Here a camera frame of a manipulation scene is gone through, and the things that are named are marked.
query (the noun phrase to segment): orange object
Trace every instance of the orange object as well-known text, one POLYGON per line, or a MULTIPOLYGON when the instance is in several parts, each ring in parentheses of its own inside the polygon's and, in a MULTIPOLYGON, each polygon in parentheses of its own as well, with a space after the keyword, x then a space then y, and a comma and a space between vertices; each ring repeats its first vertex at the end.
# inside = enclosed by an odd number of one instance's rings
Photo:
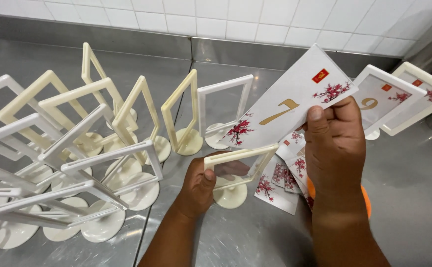
MULTIPOLYGON (((308 194, 311 198, 315 199, 315 186, 313 185, 313 182, 310 180, 309 177, 307 177, 307 186, 308 186, 308 194)), ((367 196, 366 189, 361 185, 361 191, 363 192, 363 197, 365 199, 366 203, 366 209, 367 209, 367 217, 371 217, 371 201, 369 200, 369 197, 367 196)))

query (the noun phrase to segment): hand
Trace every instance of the hand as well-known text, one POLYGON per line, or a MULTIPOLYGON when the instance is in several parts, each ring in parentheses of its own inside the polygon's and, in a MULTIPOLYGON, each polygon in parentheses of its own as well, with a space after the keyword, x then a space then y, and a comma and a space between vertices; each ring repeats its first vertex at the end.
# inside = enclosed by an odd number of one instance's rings
POLYGON ((311 107, 307 123, 301 128, 307 141, 307 174, 313 181, 317 199, 322 196, 338 200, 359 195, 366 141, 361 112, 354 98, 349 96, 326 110, 311 107))
MULTIPOLYGON (((218 151, 211 153, 206 157, 226 153, 229 151, 218 151)), ((215 168, 215 172, 212 170, 204 170, 204 160, 202 158, 194 158, 189 164, 185 180, 181 191, 175 199, 174 205, 180 213, 188 218, 196 219, 202 213, 209 209, 209 206, 213 203, 213 189, 216 185, 216 173, 219 175, 225 174, 236 174, 234 168, 231 166, 222 166, 215 168)))

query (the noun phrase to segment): left hand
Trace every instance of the left hand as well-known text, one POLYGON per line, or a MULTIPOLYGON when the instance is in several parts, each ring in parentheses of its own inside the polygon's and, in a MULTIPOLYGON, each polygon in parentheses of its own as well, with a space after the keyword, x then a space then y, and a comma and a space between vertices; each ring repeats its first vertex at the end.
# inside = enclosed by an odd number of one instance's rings
MULTIPOLYGON (((218 151, 211 153, 205 157, 223 154, 229 151, 218 151)), ((189 164, 183 186, 178 194, 173 206, 178 211, 191 219, 197 219, 201 214, 205 213, 209 206, 213 203, 213 189, 216 185, 216 174, 212 170, 204 170, 204 158, 194 158, 189 164)), ((249 171, 249 167, 241 162, 242 165, 247 167, 245 174, 249 171)), ((241 172, 240 169, 244 166, 237 164, 239 168, 232 168, 226 166, 219 171, 216 170, 218 175, 223 174, 238 174, 235 172, 241 172)))

